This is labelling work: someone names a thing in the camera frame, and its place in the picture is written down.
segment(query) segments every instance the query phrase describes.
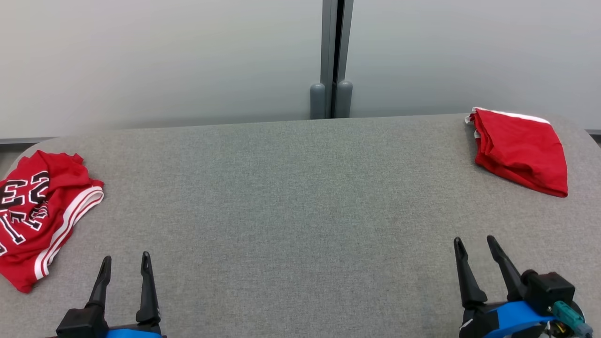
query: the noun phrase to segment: gray fabric surface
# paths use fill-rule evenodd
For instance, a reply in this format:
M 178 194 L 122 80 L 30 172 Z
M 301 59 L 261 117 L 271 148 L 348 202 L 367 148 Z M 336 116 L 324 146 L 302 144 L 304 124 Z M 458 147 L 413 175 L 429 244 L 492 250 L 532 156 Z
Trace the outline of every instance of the gray fabric surface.
M 461 236 L 489 300 L 493 234 L 521 271 L 557 271 L 601 330 L 601 150 L 549 117 L 569 196 L 474 164 L 464 115 L 107 132 L 25 152 L 79 153 L 105 200 L 31 294 L 0 278 L 2 337 L 51 335 L 112 255 L 106 319 L 134 322 L 151 253 L 163 332 L 180 337 L 456 337 Z

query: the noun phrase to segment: white wall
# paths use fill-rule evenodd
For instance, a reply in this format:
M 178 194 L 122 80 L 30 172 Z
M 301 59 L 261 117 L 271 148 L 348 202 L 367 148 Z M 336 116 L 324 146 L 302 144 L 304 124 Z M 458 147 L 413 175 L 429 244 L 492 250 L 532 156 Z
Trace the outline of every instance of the white wall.
M 0 5 L 0 139 L 309 118 L 321 0 Z
M 601 129 L 601 2 L 354 0 L 351 117 L 549 112 Z

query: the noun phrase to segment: red jersey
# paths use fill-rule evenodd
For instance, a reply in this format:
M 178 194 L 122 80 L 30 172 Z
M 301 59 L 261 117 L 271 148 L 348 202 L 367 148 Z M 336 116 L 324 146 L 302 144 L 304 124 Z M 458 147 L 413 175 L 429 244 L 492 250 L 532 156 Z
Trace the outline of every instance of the red jersey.
M 48 275 L 75 223 L 104 197 L 82 162 L 38 150 L 0 182 L 0 274 L 21 292 Z

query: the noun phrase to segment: teal connector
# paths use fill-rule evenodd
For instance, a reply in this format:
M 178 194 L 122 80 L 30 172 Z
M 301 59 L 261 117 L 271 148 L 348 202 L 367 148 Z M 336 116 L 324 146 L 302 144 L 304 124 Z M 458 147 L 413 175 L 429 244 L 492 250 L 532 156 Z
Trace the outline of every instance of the teal connector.
M 593 338 L 593 328 L 584 322 L 584 318 L 568 304 L 558 301 L 553 305 L 553 315 L 565 323 L 580 338 Z

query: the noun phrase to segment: red fabric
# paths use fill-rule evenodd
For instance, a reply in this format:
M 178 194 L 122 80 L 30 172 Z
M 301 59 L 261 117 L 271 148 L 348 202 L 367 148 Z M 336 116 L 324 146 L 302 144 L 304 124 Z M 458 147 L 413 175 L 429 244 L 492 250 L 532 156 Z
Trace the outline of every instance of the red fabric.
M 474 108 L 480 138 L 475 161 L 490 172 L 545 194 L 567 196 L 563 146 L 548 121 Z
M 0 274 L 28 293 L 48 275 L 73 226 L 102 201 L 102 183 L 83 159 L 37 151 L 0 182 Z

